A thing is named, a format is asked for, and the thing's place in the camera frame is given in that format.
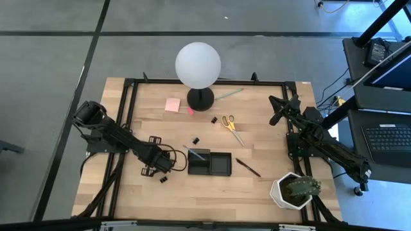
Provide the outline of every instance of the computer keyboard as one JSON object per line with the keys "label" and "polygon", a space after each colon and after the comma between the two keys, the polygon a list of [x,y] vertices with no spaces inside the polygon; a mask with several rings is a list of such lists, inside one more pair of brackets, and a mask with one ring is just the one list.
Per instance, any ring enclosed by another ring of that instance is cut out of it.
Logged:
{"label": "computer keyboard", "polygon": [[362,132],[374,162],[411,167],[411,126],[379,124]]}

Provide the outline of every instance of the potted plant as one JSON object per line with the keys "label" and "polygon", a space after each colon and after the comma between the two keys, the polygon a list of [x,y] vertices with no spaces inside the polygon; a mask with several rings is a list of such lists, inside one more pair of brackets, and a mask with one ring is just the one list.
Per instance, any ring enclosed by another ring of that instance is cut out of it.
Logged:
{"label": "potted plant", "polygon": [[274,181],[270,196],[280,208],[300,210],[313,199],[312,195],[320,192],[321,182],[312,176],[299,176],[289,172]]}

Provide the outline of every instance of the white globe lamp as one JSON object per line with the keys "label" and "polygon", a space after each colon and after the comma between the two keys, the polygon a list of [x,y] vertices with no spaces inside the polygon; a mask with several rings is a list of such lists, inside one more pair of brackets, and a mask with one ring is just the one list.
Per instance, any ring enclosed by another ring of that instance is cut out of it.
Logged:
{"label": "white globe lamp", "polygon": [[217,80],[220,71],[220,56],[212,46],[193,42],[180,50],[175,59],[175,72],[184,85],[191,87],[187,102],[193,110],[211,108],[214,94],[208,87]]}

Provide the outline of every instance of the yellow scissors handle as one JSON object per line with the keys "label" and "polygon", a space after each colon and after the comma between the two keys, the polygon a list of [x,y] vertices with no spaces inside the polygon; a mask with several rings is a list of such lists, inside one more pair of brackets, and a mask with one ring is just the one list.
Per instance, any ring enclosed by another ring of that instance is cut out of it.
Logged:
{"label": "yellow scissors handle", "polygon": [[236,127],[234,126],[234,116],[233,115],[223,115],[221,117],[221,122],[223,123],[223,126],[230,129],[230,131],[233,131],[236,129]]}

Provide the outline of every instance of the monitor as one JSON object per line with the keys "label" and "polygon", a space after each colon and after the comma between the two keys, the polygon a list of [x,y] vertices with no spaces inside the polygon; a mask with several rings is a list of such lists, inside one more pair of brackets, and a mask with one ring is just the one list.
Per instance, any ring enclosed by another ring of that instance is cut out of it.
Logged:
{"label": "monitor", "polygon": [[411,91],[411,46],[373,74],[364,85]]}

